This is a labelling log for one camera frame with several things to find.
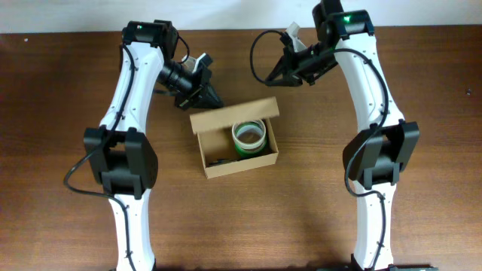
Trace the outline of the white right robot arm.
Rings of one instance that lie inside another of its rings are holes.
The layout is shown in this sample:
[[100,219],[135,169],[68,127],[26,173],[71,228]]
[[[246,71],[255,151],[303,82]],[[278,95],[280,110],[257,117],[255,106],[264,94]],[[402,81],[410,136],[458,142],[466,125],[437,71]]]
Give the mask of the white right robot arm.
[[357,240],[352,270],[395,270],[391,208],[400,174],[419,139],[389,91],[366,10],[345,11],[339,1],[321,1],[312,11],[317,43],[299,41],[290,26],[280,35],[283,55],[262,84],[313,85],[339,66],[355,109],[357,134],[343,149],[343,181],[357,202]]

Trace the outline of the brown cardboard box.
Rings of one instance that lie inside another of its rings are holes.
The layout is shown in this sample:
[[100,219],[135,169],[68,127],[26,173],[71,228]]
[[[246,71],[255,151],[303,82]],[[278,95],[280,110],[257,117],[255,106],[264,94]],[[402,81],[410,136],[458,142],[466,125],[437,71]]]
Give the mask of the brown cardboard box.
[[[271,119],[278,116],[279,107],[274,97],[192,114],[191,126],[200,146],[206,177],[216,178],[275,164],[279,149]],[[235,149],[232,127],[251,120],[264,122],[267,128],[267,144],[260,155],[241,157]],[[208,167],[208,163],[219,159],[237,159],[237,162]]]

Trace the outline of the black marker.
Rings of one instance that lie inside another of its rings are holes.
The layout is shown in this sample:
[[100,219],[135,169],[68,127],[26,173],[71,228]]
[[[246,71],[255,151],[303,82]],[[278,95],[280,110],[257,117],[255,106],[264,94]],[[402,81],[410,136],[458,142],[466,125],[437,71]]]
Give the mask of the black marker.
[[220,165],[223,165],[223,164],[228,164],[228,163],[233,163],[233,162],[237,162],[237,159],[219,159],[219,160],[208,163],[208,167],[220,166]]

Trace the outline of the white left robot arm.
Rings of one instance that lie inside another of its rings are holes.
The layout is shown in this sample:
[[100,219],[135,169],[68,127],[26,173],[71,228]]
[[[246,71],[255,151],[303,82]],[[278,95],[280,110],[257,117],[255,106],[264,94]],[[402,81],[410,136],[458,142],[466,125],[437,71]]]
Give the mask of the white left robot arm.
[[148,204],[157,180],[158,159],[146,136],[155,84],[174,98],[175,107],[218,109],[224,103],[210,83],[206,53],[174,59],[182,40],[170,21],[130,21],[122,31],[120,77],[111,104],[97,128],[84,132],[90,168],[111,205],[117,270],[154,270]]

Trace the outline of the beige masking tape roll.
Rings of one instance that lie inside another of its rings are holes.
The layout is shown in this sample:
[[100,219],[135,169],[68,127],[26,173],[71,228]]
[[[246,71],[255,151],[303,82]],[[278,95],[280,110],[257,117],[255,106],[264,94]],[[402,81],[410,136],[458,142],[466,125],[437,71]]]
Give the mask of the beige masking tape roll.
[[233,125],[232,136],[238,147],[254,150],[265,144],[267,128],[262,120],[251,120]]

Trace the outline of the green tape roll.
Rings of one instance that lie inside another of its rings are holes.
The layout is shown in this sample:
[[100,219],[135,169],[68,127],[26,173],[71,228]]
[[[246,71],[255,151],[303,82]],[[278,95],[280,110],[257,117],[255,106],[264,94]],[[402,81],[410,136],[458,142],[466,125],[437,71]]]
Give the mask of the green tape roll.
[[260,155],[261,152],[265,149],[266,147],[266,144],[267,144],[267,140],[263,141],[263,143],[256,147],[256,148],[253,148],[253,149],[245,149],[245,148],[241,148],[238,144],[235,144],[235,149],[236,149],[236,152],[241,156],[241,157],[255,157],[257,155]]

